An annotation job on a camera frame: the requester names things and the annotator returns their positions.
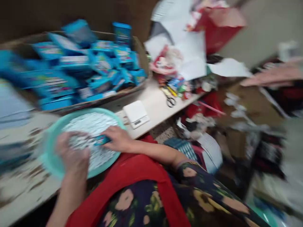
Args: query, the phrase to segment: white table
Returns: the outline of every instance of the white table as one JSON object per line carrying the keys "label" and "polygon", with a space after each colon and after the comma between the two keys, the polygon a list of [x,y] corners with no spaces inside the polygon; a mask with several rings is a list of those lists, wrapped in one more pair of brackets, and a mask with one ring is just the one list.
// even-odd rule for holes
{"label": "white table", "polygon": [[[115,112],[123,120],[130,136],[137,139],[199,97],[201,95],[193,95],[191,99],[185,101],[176,98],[176,105],[169,108],[165,95],[158,88],[157,82],[152,79],[144,91],[136,92],[101,107]],[[143,102],[150,121],[134,130],[128,123],[122,108],[136,100]],[[6,143],[28,141],[29,146],[33,148],[38,144],[43,129],[49,127],[58,118],[54,114],[35,112],[31,123],[21,128],[0,131],[0,138],[5,137],[0,140],[0,143],[3,140]],[[60,183],[43,169],[39,159],[30,160],[14,171],[0,176],[0,226],[13,224],[50,199],[60,188]]]}

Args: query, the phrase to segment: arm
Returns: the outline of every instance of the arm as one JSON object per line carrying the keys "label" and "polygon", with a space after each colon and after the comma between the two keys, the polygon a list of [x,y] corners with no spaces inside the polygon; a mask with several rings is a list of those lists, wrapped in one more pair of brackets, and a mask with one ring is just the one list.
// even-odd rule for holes
{"label": "arm", "polygon": [[66,174],[46,227],[64,227],[68,217],[85,198],[89,150],[75,151],[69,148],[68,142],[73,135],[81,133],[65,132],[57,140],[56,149],[63,160]]}
{"label": "arm", "polygon": [[172,167],[176,167],[181,161],[188,160],[183,153],[171,147],[132,140],[127,132],[119,127],[109,127],[103,134],[112,140],[111,143],[104,146],[115,151],[145,154],[164,165]]}

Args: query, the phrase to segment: blurry hand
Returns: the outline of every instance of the blurry hand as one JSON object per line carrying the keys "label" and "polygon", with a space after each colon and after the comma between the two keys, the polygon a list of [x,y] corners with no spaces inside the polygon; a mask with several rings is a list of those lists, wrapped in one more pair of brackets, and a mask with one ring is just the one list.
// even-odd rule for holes
{"label": "blurry hand", "polygon": [[84,132],[63,132],[57,138],[56,152],[62,158],[65,172],[87,171],[89,164],[89,148],[84,150],[74,150],[69,146],[72,136],[88,136]]}
{"label": "blurry hand", "polygon": [[110,126],[102,134],[112,140],[111,142],[104,144],[104,147],[118,152],[132,153],[131,145],[133,140],[128,135],[127,131],[118,126]]}

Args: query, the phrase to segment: digital kitchen scale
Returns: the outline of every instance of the digital kitchen scale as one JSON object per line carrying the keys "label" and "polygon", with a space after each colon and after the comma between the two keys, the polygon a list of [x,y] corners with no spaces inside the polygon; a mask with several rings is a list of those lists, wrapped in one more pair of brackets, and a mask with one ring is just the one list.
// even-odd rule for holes
{"label": "digital kitchen scale", "polygon": [[124,106],[123,110],[125,111],[133,129],[136,129],[149,121],[144,105],[139,100]]}

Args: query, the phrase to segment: floral pattern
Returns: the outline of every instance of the floral pattern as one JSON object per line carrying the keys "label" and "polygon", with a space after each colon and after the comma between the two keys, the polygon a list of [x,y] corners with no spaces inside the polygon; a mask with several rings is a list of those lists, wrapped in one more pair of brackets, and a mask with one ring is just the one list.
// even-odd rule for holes
{"label": "floral pattern", "polygon": [[[183,163],[168,174],[191,226],[268,226],[198,163]],[[117,192],[98,226],[169,227],[157,184],[144,180]]]}

